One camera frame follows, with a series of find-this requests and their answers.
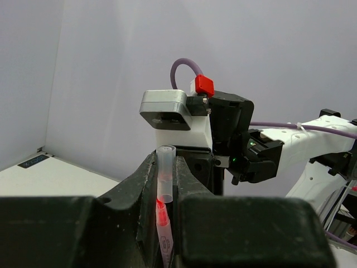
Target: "gray wall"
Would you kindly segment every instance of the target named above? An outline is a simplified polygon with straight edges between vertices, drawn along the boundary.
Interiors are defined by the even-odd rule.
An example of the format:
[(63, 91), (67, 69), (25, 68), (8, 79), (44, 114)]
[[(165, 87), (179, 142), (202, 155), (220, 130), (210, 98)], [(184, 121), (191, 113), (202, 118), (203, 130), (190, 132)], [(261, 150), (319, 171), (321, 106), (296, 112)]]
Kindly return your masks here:
[[(321, 108), (357, 117), (357, 2), (66, 1), (46, 149), (120, 179), (155, 149), (142, 94), (170, 88), (195, 60), (217, 90), (255, 103), (259, 121), (304, 122)], [(177, 72), (188, 91), (193, 73)], [(304, 166), (227, 194), (284, 195)]]
[(45, 145), (63, 7), (0, 1), (0, 170)]

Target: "plastic tube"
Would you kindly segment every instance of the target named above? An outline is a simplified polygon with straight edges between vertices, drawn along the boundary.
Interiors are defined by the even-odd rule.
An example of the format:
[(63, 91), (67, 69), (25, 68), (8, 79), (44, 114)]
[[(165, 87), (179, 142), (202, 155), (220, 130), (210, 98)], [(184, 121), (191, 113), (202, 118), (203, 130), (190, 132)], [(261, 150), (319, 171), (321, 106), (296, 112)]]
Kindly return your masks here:
[(156, 150), (158, 160), (157, 199), (164, 203), (172, 202), (172, 167), (176, 156), (174, 146), (161, 146)]
[[(261, 127), (284, 127), (284, 128), (291, 128), (293, 130), (298, 129), (296, 124), (288, 124), (288, 123), (274, 123), (274, 122), (251, 122), (251, 126), (261, 126)], [(328, 132), (340, 136), (344, 136), (347, 138), (353, 138), (357, 140), (357, 135), (353, 133), (348, 133), (340, 130), (335, 130), (333, 128), (327, 128), (327, 127), (318, 127), (318, 126), (310, 126), (310, 125), (302, 125), (304, 129), (306, 130), (315, 130), (315, 131), (322, 131), (322, 132)]]
[(166, 205), (158, 199), (156, 200), (156, 229), (163, 266), (164, 268), (168, 268), (173, 247), (171, 225)]
[(173, 89), (177, 89), (175, 74), (177, 67), (179, 67), (181, 64), (185, 64), (190, 67), (192, 71), (194, 71), (196, 76), (198, 76), (199, 74), (203, 74), (201, 68), (193, 60), (187, 58), (180, 58), (176, 60), (171, 66), (170, 81)]

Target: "red connector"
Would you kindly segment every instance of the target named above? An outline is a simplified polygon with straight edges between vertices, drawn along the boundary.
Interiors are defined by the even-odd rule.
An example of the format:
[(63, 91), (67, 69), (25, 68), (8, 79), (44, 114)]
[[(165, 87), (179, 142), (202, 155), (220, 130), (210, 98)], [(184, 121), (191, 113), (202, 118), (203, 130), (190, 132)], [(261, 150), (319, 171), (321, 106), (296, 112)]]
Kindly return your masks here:
[(209, 98), (214, 95), (214, 85), (213, 81), (208, 77), (205, 77), (203, 74), (199, 74), (195, 78), (195, 87), (197, 94), (207, 94)]

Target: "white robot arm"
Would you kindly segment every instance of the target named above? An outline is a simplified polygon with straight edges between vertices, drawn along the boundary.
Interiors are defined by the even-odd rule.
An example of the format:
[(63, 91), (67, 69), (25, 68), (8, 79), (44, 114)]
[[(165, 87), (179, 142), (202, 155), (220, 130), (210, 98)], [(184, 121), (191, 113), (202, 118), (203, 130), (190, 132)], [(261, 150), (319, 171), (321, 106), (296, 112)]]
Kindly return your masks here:
[[(305, 125), (357, 133), (357, 126), (336, 116), (321, 116), (316, 120), (306, 122)], [(352, 138), (321, 131), (266, 129), (262, 130), (261, 135), (284, 142), (278, 174), (298, 162), (309, 161), (309, 159), (321, 155), (348, 152), (355, 143)], [(340, 174), (329, 174), (329, 170), (330, 167), (317, 161), (308, 162), (301, 177), (287, 194), (287, 197), (302, 198), (310, 202), (317, 210), (327, 197), (347, 182)]]

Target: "purple cable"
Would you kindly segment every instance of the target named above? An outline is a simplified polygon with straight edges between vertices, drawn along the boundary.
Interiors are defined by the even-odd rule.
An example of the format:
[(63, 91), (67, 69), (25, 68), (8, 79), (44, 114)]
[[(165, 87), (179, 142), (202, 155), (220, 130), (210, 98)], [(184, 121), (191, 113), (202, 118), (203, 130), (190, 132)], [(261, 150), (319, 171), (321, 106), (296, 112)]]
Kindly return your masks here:
[(180, 58), (172, 64), (171, 71), (170, 71), (170, 80), (171, 80), (171, 85), (172, 85), (173, 89), (177, 89), (175, 73), (176, 73), (177, 67), (179, 67), (181, 64), (185, 64), (188, 67), (190, 67), (192, 69), (192, 71), (194, 71), (196, 76), (199, 74), (203, 74), (201, 68), (193, 60), (190, 60), (187, 58)]
[(352, 248), (353, 250), (357, 250), (357, 246), (356, 245), (353, 245), (347, 241), (344, 241), (342, 240), (340, 237), (337, 237), (335, 236), (334, 234), (328, 232), (328, 231), (325, 231), (326, 235), (328, 237), (330, 237), (331, 239), (337, 241), (338, 243), (341, 243), (342, 245), (345, 245), (345, 246), (348, 246), (349, 248)]
[[(288, 123), (273, 123), (273, 122), (251, 122), (251, 126), (261, 126), (261, 127), (284, 127), (284, 128), (291, 128), (293, 130), (298, 129), (296, 124), (288, 124)], [(302, 125), (304, 129), (306, 130), (316, 130), (316, 131), (322, 131), (322, 132), (328, 132), (340, 136), (344, 136), (347, 138), (353, 138), (354, 140), (357, 140), (357, 135), (353, 133), (348, 133), (340, 130), (335, 130), (333, 128), (327, 128), (327, 127), (318, 127), (318, 126), (309, 126), (309, 125)]]

